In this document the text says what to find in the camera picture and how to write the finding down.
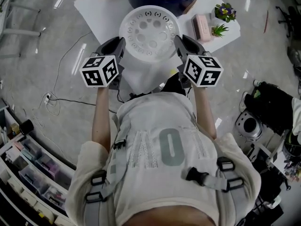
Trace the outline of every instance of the green plant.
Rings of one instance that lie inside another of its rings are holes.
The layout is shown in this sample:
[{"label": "green plant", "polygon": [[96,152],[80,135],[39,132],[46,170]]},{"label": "green plant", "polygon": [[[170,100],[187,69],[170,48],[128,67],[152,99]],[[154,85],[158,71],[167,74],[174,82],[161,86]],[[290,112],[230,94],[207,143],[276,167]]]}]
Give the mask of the green plant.
[{"label": "green plant", "polygon": [[226,31],[229,31],[229,28],[225,27],[224,24],[217,25],[217,26],[211,28],[211,33],[215,37],[223,37],[224,36],[223,33]]},{"label": "green plant", "polygon": [[225,21],[230,22],[236,19],[236,11],[229,3],[222,3],[221,5],[216,4],[214,8],[215,17]]}]

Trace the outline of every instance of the potted plant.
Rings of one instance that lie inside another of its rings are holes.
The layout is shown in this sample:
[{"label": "potted plant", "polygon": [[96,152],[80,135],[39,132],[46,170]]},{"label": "potted plant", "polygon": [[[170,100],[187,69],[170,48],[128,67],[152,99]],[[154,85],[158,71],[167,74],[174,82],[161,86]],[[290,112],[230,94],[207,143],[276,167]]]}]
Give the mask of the potted plant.
[{"label": "potted plant", "polygon": [[229,31],[229,28],[224,24],[211,27],[211,34],[214,37],[222,38],[224,36],[223,33],[226,31]]},{"label": "potted plant", "polygon": [[211,20],[216,24],[229,23],[236,19],[236,11],[229,3],[216,4],[211,14]]}]

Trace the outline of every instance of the white colander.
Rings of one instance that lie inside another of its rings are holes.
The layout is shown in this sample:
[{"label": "white colander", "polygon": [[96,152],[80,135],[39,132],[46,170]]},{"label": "white colander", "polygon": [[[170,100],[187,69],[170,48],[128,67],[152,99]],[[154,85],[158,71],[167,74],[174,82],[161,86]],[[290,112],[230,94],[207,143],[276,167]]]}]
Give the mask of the white colander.
[{"label": "white colander", "polygon": [[158,63],[175,54],[174,38],[182,37],[177,18],[159,6],[134,9],[123,19],[119,36],[126,39],[126,50],[147,63]]}]

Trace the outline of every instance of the white t-shirt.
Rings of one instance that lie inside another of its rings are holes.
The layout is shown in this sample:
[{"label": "white t-shirt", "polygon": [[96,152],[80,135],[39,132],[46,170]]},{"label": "white t-shirt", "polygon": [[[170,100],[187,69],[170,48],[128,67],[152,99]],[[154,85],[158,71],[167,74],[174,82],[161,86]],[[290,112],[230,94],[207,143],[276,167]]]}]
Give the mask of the white t-shirt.
[{"label": "white t-shirt", "polygon": [[217,170],[215,147],[193,123],[187,100],[176,93],[150,94],[119,109],[119,120],[131,126],[127,171],[113,195],[118,226],[138,212],[174,205],[199,209],[218,225],[215,190],[185,180],[191,167],[212,176]]},{"label": "white t-shirt", "polygon": [[[197,129],[189,99],[176,93],[149,94],[123,104],[117,117],[121,125],[130,122],[127,170],[113,193],[117,225],[123,225],[138,212],[168,205],[194,207],[219,225],[215,190],[185,180],[191,167],[212,176],[217,170],[215,146]],[[224,144],[221,149],[234,161],[247,185],[250,205],[246,210],[250,211],[260,189],[259,174],[232,136],[221,142]],[[105,148],[98,143],[87,142],[82,146],[65,204],[68,216],[79,226],[84,225],[90,179],[106,165],[108,158]],[[222,218],[220,225],[234,223],[235,215],[229,215]]]}]

